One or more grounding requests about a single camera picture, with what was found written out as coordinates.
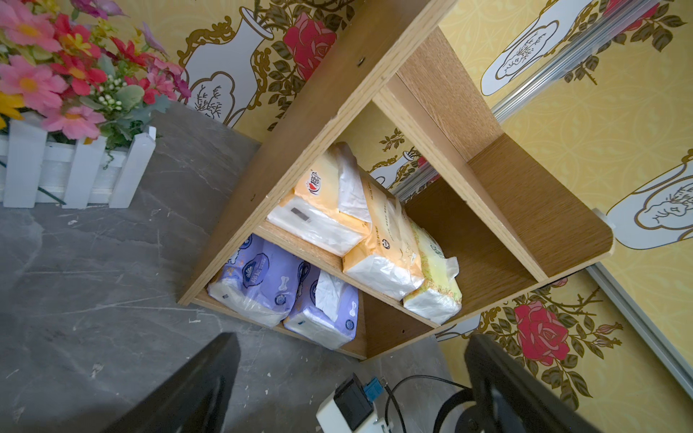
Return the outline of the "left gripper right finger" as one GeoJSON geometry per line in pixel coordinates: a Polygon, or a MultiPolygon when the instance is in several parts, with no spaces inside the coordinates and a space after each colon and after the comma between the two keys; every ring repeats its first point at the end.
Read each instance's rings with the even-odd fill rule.
{"type": "Polygon", "coordinates": [[[597,432],[486,335],[465,351],[467,371],[484,432],[597,432]]]}

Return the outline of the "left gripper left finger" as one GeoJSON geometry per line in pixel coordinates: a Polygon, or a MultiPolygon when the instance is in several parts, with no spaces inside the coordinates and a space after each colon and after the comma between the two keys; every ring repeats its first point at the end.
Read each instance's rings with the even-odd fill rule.
{"type": "Polygon", "coordinates": [[[240,358],[236,334],[219,334],[105,431],[223,431],[240,358]]]}

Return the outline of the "yellow green tissue pack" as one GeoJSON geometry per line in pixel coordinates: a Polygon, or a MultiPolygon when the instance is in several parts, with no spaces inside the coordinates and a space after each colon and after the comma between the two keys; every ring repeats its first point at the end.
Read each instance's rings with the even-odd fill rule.
{"type": "Polygon", "coordinates": [[[410,223],[422,259],[424,282],[406,295],[402,304],[406,310],[442,325],[462,308],[462,293],[456,281],[458,259],[447,258],[426,230],[413,221],[410,223]]]}

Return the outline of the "purple tissue pack left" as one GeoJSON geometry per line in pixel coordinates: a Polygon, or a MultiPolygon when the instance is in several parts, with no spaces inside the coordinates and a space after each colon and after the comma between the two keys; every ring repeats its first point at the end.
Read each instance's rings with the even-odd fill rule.
{"type": "Polygon", "coordinates": [[[269,328],[286,319],[311,265],[252,234],[231,255],[208,294],[245,319],[269,328]]]}

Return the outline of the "purple tissue pack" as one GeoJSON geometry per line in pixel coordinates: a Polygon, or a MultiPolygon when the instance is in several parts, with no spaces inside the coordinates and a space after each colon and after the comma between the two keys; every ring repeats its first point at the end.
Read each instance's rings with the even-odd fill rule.
{"type": "Polygon", "coordinates": [[[269,328],[286,319],[311,265],[252,234],[231,255],[208,294],[245,319],[269,328]]]}
{"type": "Polygon", "coordinates": [[[355,339],[359,291],[319,267],[303,262],[297,298],[283,326],[329,350],[355,339]]]}

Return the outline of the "purple tissue pack right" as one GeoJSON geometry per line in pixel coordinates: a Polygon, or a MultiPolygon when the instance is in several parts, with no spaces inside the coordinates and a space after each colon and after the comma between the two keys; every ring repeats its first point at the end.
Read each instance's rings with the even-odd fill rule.
{"type": "Polygon", "coordinates": [[[303,262],[297,298],[283,326],[329,350],[355,339],[359,291],[319,267],[303,262]]]}

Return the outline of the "beige orange tissue pack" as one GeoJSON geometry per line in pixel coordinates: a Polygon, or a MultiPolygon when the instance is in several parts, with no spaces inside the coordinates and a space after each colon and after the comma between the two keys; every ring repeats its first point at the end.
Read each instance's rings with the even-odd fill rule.
{"type": "Polygon", "coordinates": [[[402,204],[381,190],[380,184],[361,176],[371,233],[343,257],[347,276],[396,301],[424,282],[422,259],[402,204]]]}

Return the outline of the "pale orange tissue pack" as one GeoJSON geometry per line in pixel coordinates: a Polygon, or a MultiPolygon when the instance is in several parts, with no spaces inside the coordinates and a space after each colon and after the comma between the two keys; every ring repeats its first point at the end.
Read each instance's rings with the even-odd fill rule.
{"type": "Polygon", "coordinates": [[[364,240],[371,233],[372,220],[357,159],[349,146],[332,144],[267,220],[339,257],[364,240]]]}

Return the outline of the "wooden three-tier shelf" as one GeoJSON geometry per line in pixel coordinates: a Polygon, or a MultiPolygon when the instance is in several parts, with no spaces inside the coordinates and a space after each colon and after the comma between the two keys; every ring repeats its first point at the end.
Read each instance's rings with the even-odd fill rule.
{"type": "Polygon", "coordinates": [[[610,256],[611,228],[505,134],[440,30],[451,1],[368,1],[250,162],[181,305],[250,235],[342,277],[335,255],[267,221],[308,167],[374,103],[440,178],[408,215],[458,258],[460,323],[610,256]]]}

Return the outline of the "flowers in white fence planter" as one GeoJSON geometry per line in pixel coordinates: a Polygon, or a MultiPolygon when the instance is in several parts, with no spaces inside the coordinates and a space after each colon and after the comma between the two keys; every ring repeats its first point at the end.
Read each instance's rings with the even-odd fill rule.
{"type": "Polygon", "coordinates": [[[6,207],[125,209],[153,155],[154,113],[191,95],[147,25],[121,40],[114,1],[1,5],[1,157],[6,207]]]}

